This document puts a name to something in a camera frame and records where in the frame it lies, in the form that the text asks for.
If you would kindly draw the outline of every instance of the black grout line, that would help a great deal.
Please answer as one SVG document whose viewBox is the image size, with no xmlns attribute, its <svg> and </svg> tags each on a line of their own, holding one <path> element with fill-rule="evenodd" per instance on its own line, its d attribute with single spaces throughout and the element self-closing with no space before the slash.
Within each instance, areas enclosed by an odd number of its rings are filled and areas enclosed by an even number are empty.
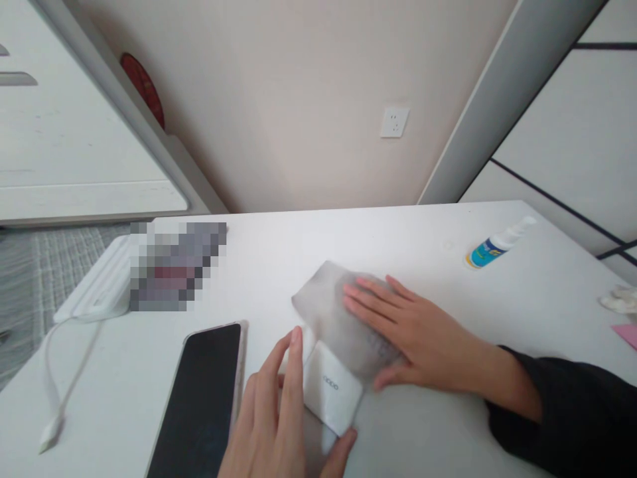
<svg viewBox="0 0 637 478">
<path fill-rule="evenodd" d="M 573 50 L 637 50 L 637 43 L 576 43 Z"/>
<path fill-rule="evenodd" d="M 617 255 L 622 256 L 624 259 L 630 262 L 633 266 L 637 267 L 637 259 L 635 259 L 630 254 L 627 254 L 626 252 L 619 252 Z"/>
<path fill-rule="evenodd" d="M 637 239 L 632 240 L 630 242 L 625 243 L 623 246 L 615 247 L 611 250 L 607 250 L 605 253 L 597 256 L 599 260 L 606 259 L 607 257 L 614 256 L 615 254 L 619 254 L 627 249 L 631 249 L 633 247 L 637 247 Z"/>
<path fill-rule="evenodd" d="M 505 170 L 507 173 L 511 174 L 511 176 L 519 179 L 521 182 L 523 182 L 524 184 L 526 184 L 528 187 L 531 187 L 533 189 L 535 189 L 537 192 L 539 192 L 542 196 L 544 196 L 546 199 L 549 199 L 551 201 L 553 201 L 555 204 L 557 204 L 558 206 L 560 206 L 561 208 L 567 210 L 568 212 L 570 212 L 573 216 L 575 216 L 576 218 L 578 218 L 580 221 L 585 222 L 586 224 L 588 224 L 590 227 L 592 227 L 593 229 L 595 229 L 597 232 L 599 232 L 600 234 L 606 236 L 608 239 L 612 240 L 613 242 L 616 242 L 617 244 L 619 244 L 620 246 L 623 246 L 625 244 L 624 241 L 622 241 L 619 237 L 613 236 L 610 232 L 608 232 L 606 229 L 604 229 L 601 226 L 598 226 L 597 224 L 595 224 L 592 220 L 588 219 L 586 216 L 583 216 L 582 214 L 580 214 L 579 212 L 577 212 L 575 209 L 571 208 L 570 206 L 567 206 L 566 204 L 564 204 L 563 202 L 561 202 L 558 198 L 551 196 L 549 193 L 547 193 L 546 191 L 544 191 L 543 189 L 540 189 L 539 187 L 535 186 L 531 181 L 529 181 L 526 178 L 523 178 L 522 176 L 520 176 L 519 174 L 517 174 L 515 171 L 507 168 L 507 166 L 503 165 L 501 162 L 499 162 L 496 159 L 491 158 L 491 161 L 493 161 L 494 164 L 497 164 L 498 166 L 500 166 L 503 170 Z"/>
<path fill-rule="evenodd" d="M 555 68 L 553 69 L 553 71 L 551 71 L 549 73 L 549 76 L 546 78 L 546 80 L 544 80 L 544 83 L 542 83 L 542 85 L 537 89 L 537 91 L 535 92 L 535 94 L 533 95 L 533 97 L 531 98 L 531 100 L 527 103 L 527 105 L 524 107 L 524 109 L 522 110 L 522 113 L 520 113 L 520 115 L 518 116 L 518 118 L 513 122 L 513 124 L 511 125 L 511 128 L 509 128 L 509 130 L 506 132 L 506 135 L 504 135 L 504 137 L 502 138 L 502 140 L 498 143 L 498 146 L 496 146 L 496 148 L 493 150 L 493 152 L 490 154 L 490 158 L 493 159 L 493 155 L 496 153 L 497 150 L 499 150 L 500 146 L 502 146 L 502 143 L 504 142 L 504 140 L 511 134 L 511 131 L 513 131 L 513 129 L 515 128 L 515 126 L 518 124 L 518 122 L 522 119 L 522 117 L 524 116 L 524 114 L 526 113 L 526 110 L 529 109 L 529 107 L 533 104 L 533 102 L 535 101 L 535 99 L 537 98 L 537 96 L 540 94 L 540 92 L 544 89 L 544 87 L 546 86 L 546 84 L 549 82 L 549 80 L 551 79 L 551 77 L 555 74 L 555 72 L 557 71 L 557 69 L 562 65 L 562 63 L 564 62 L 564 60 L 566 59 L 567 56 L 569 56 L 569 53 L 571 53 L 571 51 L 573 51 L 573 48 L 575 48 L 579 42 L 579 40 L 582 38 L 582 36 L 586 33 L 586 30 L 589 29 L 589 27 L 593 24 L 593 22 L 595 21 L 595 19 L 597 18 L 597 16 L 599 15 L 599 13 L 604 9 L 604 7 L 606 7 L 606 4 L 608 3 L 608 0 L 604 0 L 602 2 L 602 5 L 597 9 L 597 12 L 595 12 L 595 14 L 593 15 L 593 18 L 591 18 L 591 20 L 586 24 L 586 27 L 584 27 L 584 29 L 582 30 L 582 33 L 579 34 L 579 36 L 575 39 L 575 41 L 573 42 L 573 44 L 571 45 L 571 48 L 569 48 L 569 50 L 564 54 L 564 56 L 562 56 L 562 58 L 560 59 L 559 62 L 557 62 L 557 64 L 555 65 Z M 476 180 L 476 178 L 479 176 L 479 174 L 482 172 L 482 170 L 484 169 L 484 167 L 489 163 L 489 159 L 484 161 L 484 164 L 482 165 L 482 167 L 480 168 L 480 170 L 478 171 L 478 173 L 475 175 L 475 177 L 473 178 L 473 180 L 469 183 L 469 185 L 464 189 L 464 191 L 462 192 L 462 194 L 460 195 L 460 197 L 456 200 L 456 202 L 460 202 L 460 199 L 462 199 L 462 196 L 464 196 L 464 194 L 469 190 L 469 188 L 471 187 L 471 185 L 473 184 L 473 181 Z"/>
</svg>

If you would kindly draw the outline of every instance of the white spray bottle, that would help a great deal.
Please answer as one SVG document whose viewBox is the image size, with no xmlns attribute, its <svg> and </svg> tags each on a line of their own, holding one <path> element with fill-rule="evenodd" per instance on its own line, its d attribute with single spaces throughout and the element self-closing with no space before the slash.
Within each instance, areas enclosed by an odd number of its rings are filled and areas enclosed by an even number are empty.
<svg viewBox="0 0 637 478">
<path fill-rule="evenodd" d="M 535 218 L 526 216 L 519 223 L 489 237 L 471 253 L 467 254 L 463 262 L 471 270 L 482 269 L 508 250 L 511 250 L 516 245 L 516 242 L 524 236 L 527 229 L 536 222 Z"/>
</svg>

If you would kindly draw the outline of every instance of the white cabinet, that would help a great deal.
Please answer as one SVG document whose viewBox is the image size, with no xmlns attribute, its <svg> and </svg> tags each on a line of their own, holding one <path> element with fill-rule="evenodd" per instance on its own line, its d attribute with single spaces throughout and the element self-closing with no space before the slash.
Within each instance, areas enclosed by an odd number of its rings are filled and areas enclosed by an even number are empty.
<svg viewBox="0 0 637 478">
<path fill-rule="evenodd" d="M 493 158 L 637 238 L 636 86 L 637 51 L 572 50 Z"/>
<path fill-rule="evenodd" d="M 460 202 L 513 199 L 524 200 L 592 254 L 602 254 L 616 246 L 615 242 L 491 161 L 471 183 Z"/>
<path fill-rule="evenodd" d="M 579 41 L 637 42 L 637 1 L 610 0 Z"/>
<path fill-rule="evenodd" d="M 4 0 L 0 44 L 0 77 L 36 82 L 0 86 L 0 221 L 208 212 L 193 210 L 199 198 L 175 185 L 35 2 Z"/>
<path fill-rule="evenodd" d="M 636 85 L 637 1 L 610 0 L 461 202 L 522 199 L 637 285 Z"/>
</svg>

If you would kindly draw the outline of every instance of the smartphone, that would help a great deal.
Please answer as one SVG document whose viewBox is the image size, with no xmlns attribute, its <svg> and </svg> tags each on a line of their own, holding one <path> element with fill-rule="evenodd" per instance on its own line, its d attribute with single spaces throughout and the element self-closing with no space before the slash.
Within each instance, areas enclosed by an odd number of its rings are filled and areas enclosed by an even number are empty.
<svg viewBox="0 0 637 478">
<path fill-rule="evenodd" d="M 217 476 L 239 410 L 246 331 L 237 322 L 186 337 L 147 478 Z"/>
</svg>

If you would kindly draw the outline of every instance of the bottle label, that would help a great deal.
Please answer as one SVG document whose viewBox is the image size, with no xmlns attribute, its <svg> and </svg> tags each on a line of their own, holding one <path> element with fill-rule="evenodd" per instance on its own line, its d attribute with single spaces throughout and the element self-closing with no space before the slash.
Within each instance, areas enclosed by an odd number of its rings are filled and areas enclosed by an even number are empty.
<svg viewBox="0 0 637 478">
<path fill-rule="evenodd" d="M 491 239 L 487 239 L 481 245 L 476 247 L 467 258 L 467 262 L 476 269 L 482 269 L 489 262 L 494 261 L 506 251 L 499 249 L 491 243 Z"/>
</svg>

